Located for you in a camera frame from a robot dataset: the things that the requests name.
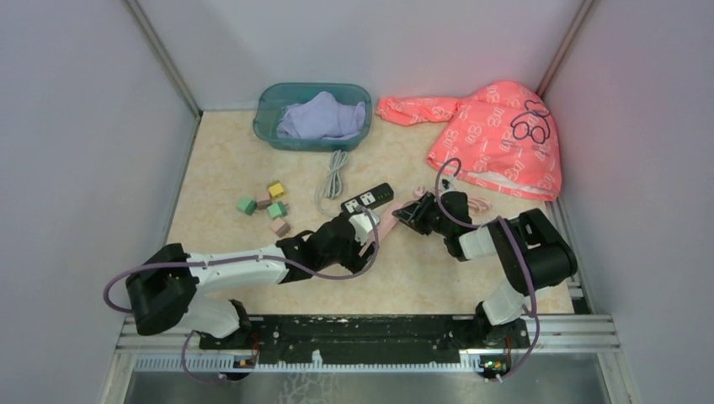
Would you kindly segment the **pink power strip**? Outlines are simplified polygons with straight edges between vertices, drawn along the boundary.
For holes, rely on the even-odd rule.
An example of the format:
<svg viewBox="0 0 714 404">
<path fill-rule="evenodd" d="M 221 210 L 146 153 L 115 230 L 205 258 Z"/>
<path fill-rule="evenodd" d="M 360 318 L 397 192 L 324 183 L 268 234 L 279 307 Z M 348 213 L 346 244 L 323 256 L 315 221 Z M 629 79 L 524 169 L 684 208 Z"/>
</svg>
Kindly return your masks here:
<svg viewBox="0 0 714 404">
<path fill-rule="evenodd" d="M 363 257 L 366 254 L 369 245 L 375 240 L 375 235 L 382 239 L 396 226 L 399 220 L 393 215 L 393 212 L 401 209 L 406 203 L 407 201 L 395 201 L 386 208 L 386 210 L 381 214 L 380 223 L 378 224 L 376 230 L 372 230 L 368 233 L 366 243 L 359 252 L 360 257 Z"/>
</svg>

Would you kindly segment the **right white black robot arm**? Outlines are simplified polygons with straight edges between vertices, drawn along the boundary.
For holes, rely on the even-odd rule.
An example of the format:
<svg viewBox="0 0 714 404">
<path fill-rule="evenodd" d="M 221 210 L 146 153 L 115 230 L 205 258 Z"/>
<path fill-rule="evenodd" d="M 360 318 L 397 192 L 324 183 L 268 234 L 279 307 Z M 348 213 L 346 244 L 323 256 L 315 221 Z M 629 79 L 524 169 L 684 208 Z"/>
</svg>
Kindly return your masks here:
<svg viewBox="0 0 714 404">
<path fill-rule="evenodd" d="M 506 340 L 526 303 L 537 309 L 537 290 L 560 284 L 578 268 L 573 250 L 539 209 L 475 225 L 465 193 L 426 192 L 393 216 L 421 235 L 441 235 L 447 252 L 460 262 L 498 257 L 505 279 L 477 305 L 470 332 L 485 347 Z"/>
</svg>

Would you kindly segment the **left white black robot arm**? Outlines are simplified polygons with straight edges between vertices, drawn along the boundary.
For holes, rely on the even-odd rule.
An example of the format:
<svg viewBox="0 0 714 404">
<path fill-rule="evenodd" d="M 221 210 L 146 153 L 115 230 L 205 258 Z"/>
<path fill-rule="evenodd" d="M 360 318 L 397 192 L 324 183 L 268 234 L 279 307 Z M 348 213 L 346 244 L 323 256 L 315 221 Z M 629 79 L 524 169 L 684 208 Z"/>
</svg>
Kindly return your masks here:
<svg viewBox="0 0 714 404">
<path fill-rule="evenodd" d="M 240 286 L 330 280 L 332 275 L 324 270 L 332 266 L 347 270 L 345 280 L 356 278 L 376 259 L 379 223 L 367 211 L 341 214 L 316 231 L 235 253 L 190 253 L 179 243 L 168 244 L 121 275 L 136 330 L 153 336 L 182 327 L 242 348 L 253 335 L 244 306 L 237 300 L 215 300 L 211 294 Z"/>
</svg>

